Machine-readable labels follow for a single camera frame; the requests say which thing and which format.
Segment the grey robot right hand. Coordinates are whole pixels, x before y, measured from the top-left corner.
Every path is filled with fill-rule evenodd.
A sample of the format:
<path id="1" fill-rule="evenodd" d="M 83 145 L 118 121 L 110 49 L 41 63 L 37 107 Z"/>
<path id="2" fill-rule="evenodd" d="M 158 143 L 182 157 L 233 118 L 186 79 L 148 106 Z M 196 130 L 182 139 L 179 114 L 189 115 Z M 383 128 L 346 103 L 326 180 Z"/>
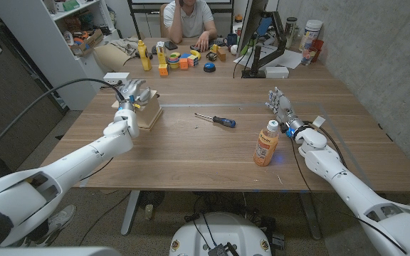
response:
<path id="1" fill-rule="evenodd" d="M 285 133 L 287 137 L 294 138 L 297 130 L 305 125 L 296 115 L 290 100 L 277 87 L 275 90 L 269 91 L 266 106 L 276 115 L 281 132 Z"/>

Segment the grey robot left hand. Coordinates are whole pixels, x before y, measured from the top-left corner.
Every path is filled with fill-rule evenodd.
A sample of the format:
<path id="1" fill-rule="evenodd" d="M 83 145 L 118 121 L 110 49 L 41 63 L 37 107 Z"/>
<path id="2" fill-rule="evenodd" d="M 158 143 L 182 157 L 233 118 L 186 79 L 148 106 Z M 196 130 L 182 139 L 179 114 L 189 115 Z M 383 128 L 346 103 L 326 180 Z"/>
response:
<path id="1" fill-rule="evenodd" d="M 145 82 L 146 80 L 143 79 L 131 79 L 128 84 L 120 87 L 119 92 L 124 97 L 124 100 L 117 97 L 120 103 L 120 106 L 118 107 L 119 110 L 126 108 L 129 103 L 137 104 L 138 110 L 143 110 L 145 108 L 151 96 L 150 87 L 147 87 L 144 90 L 140 89 L 141 85 Z"/>

